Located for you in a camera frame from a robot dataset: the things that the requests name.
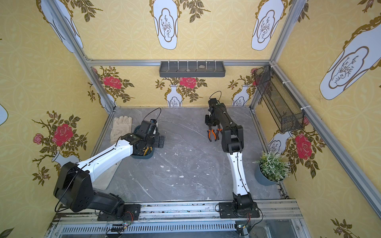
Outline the teal plastic storage box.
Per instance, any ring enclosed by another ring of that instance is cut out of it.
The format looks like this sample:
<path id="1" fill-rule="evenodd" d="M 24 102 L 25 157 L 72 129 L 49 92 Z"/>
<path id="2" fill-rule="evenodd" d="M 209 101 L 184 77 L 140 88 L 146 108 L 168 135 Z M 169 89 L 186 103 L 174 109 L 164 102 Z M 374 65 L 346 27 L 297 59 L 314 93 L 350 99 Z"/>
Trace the teal plastic storage box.
<path id="1" fill-rule="evenodd" d="M 156 125 L 151 121 L 142 121 L 137 130 L 129 136 L 133 147 L 133 156 L 146 156 L 150 154 L 156 142 Z"/>

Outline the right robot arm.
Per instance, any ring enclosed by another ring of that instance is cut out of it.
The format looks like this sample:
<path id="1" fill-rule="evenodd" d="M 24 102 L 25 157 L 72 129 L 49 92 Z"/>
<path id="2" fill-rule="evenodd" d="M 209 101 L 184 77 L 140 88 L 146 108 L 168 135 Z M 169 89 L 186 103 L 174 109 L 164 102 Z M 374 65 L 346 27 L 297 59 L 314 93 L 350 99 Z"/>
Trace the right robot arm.
<path id="1" fill-rule="evenodd" d="M 233 207 L 237 212 L 249 211 L 254 208 L 254 201 L 247 185 L 244 166 L 244 130 L 236 124 L 227 112 L 226 106 L 216 98 L 208 101 L 209 114 L 205 116 L 208 126 L 208 140 L 220 141 L 222 150 L 226 153 L 233 179 Z"/>

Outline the orange black combination pliers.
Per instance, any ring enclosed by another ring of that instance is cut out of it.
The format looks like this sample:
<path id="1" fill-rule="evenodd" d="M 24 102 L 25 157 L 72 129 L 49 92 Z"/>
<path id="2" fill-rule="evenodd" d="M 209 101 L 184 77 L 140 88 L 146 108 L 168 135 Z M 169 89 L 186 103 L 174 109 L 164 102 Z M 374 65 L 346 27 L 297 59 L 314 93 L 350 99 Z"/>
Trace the orange black combination pliers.
<path id="1" fill-rule="evenodd" d="M 213 140 L 214 140 L 214 141 L 217 140 L 217 136 L 216 136 L 216 133 L 215 133 L 214 129 L 209 129 L 209 130 L 207 131 L 207 133 L 208 133 L 208 140 L 209 140 L 210 142 L 212 142 Z"/>

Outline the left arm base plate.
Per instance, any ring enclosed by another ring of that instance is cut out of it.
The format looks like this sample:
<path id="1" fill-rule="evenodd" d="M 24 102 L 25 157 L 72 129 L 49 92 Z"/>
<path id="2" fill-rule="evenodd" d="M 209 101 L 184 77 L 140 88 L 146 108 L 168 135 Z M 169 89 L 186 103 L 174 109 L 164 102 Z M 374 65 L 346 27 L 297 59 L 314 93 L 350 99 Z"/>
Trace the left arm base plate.
<path id="1" fill-rule="evenodd" d="M 110 215 L 101 211 L 97 221 L 137 221 L 140 216 L 140 204 L 124 204 L 123 208 L 119 208 L 116 214 Z"/>

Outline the orange black long-nose pliers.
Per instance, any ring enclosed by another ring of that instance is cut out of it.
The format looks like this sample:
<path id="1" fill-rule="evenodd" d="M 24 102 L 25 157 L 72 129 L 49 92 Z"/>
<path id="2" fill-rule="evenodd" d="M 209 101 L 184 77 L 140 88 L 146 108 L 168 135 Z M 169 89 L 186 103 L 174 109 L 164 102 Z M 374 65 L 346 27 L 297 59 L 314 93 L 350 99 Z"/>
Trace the orange black long-nose pliers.
<path id="1" fill-rule="evenodd" d="M 220 139 L 220 134 L 222 134 L 222 129 L 221 128 L 217 128 L 216 129 L 216 140 Z"/>

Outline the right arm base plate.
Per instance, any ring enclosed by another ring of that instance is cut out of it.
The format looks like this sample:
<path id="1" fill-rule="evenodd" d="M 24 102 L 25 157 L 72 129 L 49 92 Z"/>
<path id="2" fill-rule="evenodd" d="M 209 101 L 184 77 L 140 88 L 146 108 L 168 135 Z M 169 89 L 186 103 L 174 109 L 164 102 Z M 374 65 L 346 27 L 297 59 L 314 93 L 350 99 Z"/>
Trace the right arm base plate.
<path id="1" fill-rule="evenodd" d="M 238 206 L 233 202 L 220 202 L 218 203 L 218 212 L 221 219 L 259 218 L 261 216 L 255 202 L 243 209 L 238 209 Z"/>

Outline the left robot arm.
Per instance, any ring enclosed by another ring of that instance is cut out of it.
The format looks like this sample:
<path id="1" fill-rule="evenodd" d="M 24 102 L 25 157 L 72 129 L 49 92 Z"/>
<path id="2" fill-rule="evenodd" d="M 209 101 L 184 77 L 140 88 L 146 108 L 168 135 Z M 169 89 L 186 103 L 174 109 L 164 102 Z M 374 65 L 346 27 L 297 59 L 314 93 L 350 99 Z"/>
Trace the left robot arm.
<path id="1" fill-rule="evenodd" d="M 64 164 L 53 195 L 73 212 L 95 209 L 121 217 L 125 202 L 115 194 L 95 190 L 93 182 L 113 165 L 131 155 L 143 153 L 147 147 L 163 148 L 164 141 L 165 137 L 159 133 L 147 137 L 135 133 L 123 135 L 115 144 L 87 160 Z"/>

